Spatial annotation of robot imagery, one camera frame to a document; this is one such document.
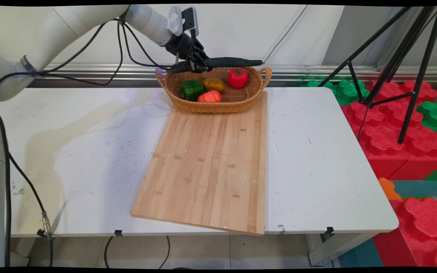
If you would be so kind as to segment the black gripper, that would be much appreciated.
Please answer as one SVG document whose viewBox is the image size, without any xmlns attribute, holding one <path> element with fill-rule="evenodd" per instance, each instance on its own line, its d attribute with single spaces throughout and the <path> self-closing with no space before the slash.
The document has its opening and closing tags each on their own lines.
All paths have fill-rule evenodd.
<svg viewBox="0 0 437 273">
<path fill-rule="evenodd" d="M 173 35 L 164 47 L 171 54 L 178 55 L 179 59 L 189 61 L 192 73 L 204 73 L 212 70 L 209 57 L 196 37 L 190 37 L 187 33 L 182 33 L 180 36 Z"/>
</svg>

